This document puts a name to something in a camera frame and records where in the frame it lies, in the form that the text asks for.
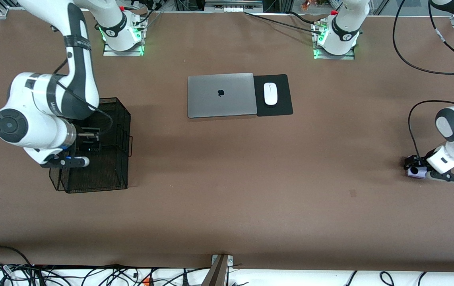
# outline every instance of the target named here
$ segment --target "computer mouse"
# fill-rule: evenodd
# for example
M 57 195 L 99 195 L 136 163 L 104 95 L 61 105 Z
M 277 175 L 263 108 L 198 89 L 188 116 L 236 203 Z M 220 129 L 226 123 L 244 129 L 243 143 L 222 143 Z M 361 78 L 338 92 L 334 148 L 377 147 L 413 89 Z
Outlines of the computer mouse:
M 276 84 L 264 83 L 264 102 L 267 105 L 275 105 L 278 101 L 278 92 L 276 91 Z

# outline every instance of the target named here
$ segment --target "silver laptop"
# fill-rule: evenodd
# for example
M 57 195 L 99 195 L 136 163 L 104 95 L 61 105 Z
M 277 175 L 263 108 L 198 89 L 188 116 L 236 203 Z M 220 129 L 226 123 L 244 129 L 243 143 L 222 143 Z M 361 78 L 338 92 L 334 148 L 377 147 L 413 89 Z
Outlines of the silver laptop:
M 188 117 L 257 114 L 252 73 L 188 77 Z

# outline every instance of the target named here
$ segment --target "black mouse pad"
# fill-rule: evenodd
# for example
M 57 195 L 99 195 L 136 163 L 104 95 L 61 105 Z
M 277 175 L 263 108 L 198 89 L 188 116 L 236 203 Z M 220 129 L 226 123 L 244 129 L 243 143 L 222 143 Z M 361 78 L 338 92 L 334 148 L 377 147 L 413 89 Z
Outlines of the black mouse pad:
M 275 105 L 264 102 L 264 83 L 274 83 L 278 94 Z M 287 74 L 256 75 L 254 76 L 256 88 L 257 116 L 289 115 L 293 113 L 291 91 Z

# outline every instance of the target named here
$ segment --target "table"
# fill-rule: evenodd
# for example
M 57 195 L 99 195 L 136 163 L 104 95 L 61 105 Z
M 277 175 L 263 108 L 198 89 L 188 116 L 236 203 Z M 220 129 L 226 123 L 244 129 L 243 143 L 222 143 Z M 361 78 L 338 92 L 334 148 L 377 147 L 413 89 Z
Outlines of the table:
M 409 109 L 454 100 L 454 76 L 400 61 L 392 17 L 367 18 L 356 60 L 337 61 L 314 60 L 306 32 L 241 13 L 165 13 L 144 56 L 103 57 L 87 21 L 99 92 L 132 114 L 129 189 L 56 192 L 48 170 L 0 140 L 0 244 L 36 264 L 198 267 L 226 252 L 248 268 L 454 271 L 454 185 L 407 178 L 399 164 L 414 154 Z M 448 19 L 437 24 L 454 45 Z M 412 63 L 454 71 L 427 18 L 402 18 L 397 37 Z M 59 33 L 10 11 L 0 108 L 16 74 L 51 72 L 64 56 Z M 287 74 L 294 114 L 187 118 L 187 76 L 241 72 Z M 423 154 L 442 143 L 442 107 L 413 115 Z

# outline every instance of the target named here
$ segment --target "black mesh basket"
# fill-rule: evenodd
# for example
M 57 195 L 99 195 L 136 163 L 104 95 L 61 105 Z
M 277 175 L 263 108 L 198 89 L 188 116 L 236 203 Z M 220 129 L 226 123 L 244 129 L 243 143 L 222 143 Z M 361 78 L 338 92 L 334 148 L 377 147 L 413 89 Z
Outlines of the black mesh basket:
M 106 134 L 100 137 L 101 148 L 76 146 L 75 156 L 89 158 L 89 165 L 77 168 L 51 168 L 49 177 L 54 188 L 67 193 L 110 191 L 128 188 L 128 158 L 130 157 L 131 115 L 117 98 L 101 98 L 98 109 L 109 114 L 114 123 Z M 83 121 L 74 121 L 84 130 L 109 126 L 109 119 L 95 112 Z M 64 151 L 71 155 L 72 150 Z

